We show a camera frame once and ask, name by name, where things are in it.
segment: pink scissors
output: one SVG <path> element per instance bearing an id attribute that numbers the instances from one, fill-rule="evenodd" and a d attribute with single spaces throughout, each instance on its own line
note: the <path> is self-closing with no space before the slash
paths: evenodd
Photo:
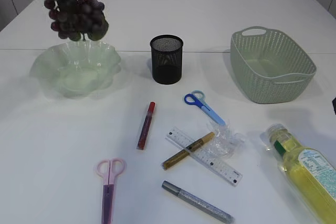
<path id="1" fill-rule="evenodd" d="M 121 167 L 118 169 L 118 171 L 113 170 L 116 162 L 121 163 Z M 105 173 L 101 171 L 101 166 L 103 164 L 107 164 L 107 171 Z M 112 222 L 114 182 L 116 178 L 123 173 L 125 167 L 126 162 L 121 158 L 104 159 L 96 167 L 96 173 L 102 177 L 104 181 L 101 224 L 111 224 Z"/>

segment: marker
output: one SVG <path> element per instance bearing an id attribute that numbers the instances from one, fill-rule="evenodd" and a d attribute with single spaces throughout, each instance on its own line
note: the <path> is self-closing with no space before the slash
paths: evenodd
<path id="1" fill-rule="evenodd" d="M 190 150 L 191 152 L 196 151 L 200 147 L 202 147 L 204 144 L 209 142 L 211 139 L 213 139 L 215 136 L 215 133 L 210 132 L 209 134 L 203 136 L 199 140 L 195 141 L 194 143 L 190 144 L 189 146 L 186 147 L 186 149 Z M 177 164 L 179 161 L 184 159 L 185 157 L 189 156 L 189 152 L 186 150 L 181 150 L 180 152 L 176 153 L 174 156 L 171 158 L 167 159 L 165 162 L 162 163 L 162 168 L 164 170 L 169 169 L 173 165 Z"/>
<path id="2" fill-rule="evenodd" d="M 162 188 L 223 223 L 231 224 L 235 222 L 233 216 L 167 181 L 163 182 Z"/>
<path id="3" fill-rule="evenodd" d="M 138 150 L 143 151 L 143 149 L 145 148 L 149 127 L 151 126 L 151 122 L 153 118 L 154 107 L 155 107 L 155 102 L 151 102 L 151 104 L 149 105 L 148 111 L 147 111 L 147 116 L 142 126 L 142 131 L 141 131 L 140 139 L 138 141 L 138 146 L 137 146 Z"/>

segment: white table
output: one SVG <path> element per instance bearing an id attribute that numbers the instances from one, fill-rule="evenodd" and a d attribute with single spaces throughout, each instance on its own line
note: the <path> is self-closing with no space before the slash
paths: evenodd
<path id="1" fill-rule="evenodd" d="M 237 224 L 313 223 L 300 207 L 260 134 L 283 123 L 303 144 L 336 163 L 336 54 L 311 54 L 318 72 L 295 101 L 250 102 L 232 77 L 229 54 L 185 53 L 182 79 L 154 82 L 149 52 L 121 52 L 122 70 L 107 90 L 80 100 L 43 94 L 30 67 L 42 50 L 0 50 L 0 223 L 99 223 L 102 180 L 93 172 L 103 158 L 122 157 L 113 223 L 221 223 L 161 188 L 164 180 L 207 200 Z M 191 158 L 164 171 L 161 163 L 178 149 L 165 140 L 177 126 L 193 138 L 208 133 L 208 117 L 183 102 L 194 89 L 247 136 L 228 162 L 243 174 L 237 187 Z M 148 104 L 157 104 L 148 145 L 135 149 Z"/>
<path id="2" fill-rule="evenodd" d="M 50 29 L 44 0 L 32 2 L 0 33 L 1 49 L 47 49 L 64 41 Z M 336 53 L 336 19 L 315 0 L 101 0 L 119 51 L 149 51 L 150 40 L 174 34 L 184 51 L 223 52 L 232 33 L 261 25 L 282 30 L 308 53 Z"/>

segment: bottle label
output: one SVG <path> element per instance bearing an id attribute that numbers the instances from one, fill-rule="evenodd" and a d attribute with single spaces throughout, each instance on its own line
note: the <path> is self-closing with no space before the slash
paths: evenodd
<path id="1" fill-rule="evenodd" d="M 315 150 L 304 150 L 298 160 L 336 200 L 336 170 L 322 154 Z"/>

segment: red marker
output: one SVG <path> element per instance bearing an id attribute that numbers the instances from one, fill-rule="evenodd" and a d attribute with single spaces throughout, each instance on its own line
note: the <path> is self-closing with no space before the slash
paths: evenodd
<path id="1" fill-rule="evenodd" d="M 153 118 L 154 107 L 155 107 L 155 102 L 151 102 L 151 104 L 149 105 L 148 111 L 147 111 L 146 119 L 142 126 L 142 131 L 141 131 L 140 139 L 138 141 L 138 146 L 137 146 L 138 150 L 143 150 L 145 148 L 149 127 L 151 126 L 151 122 Z"/>

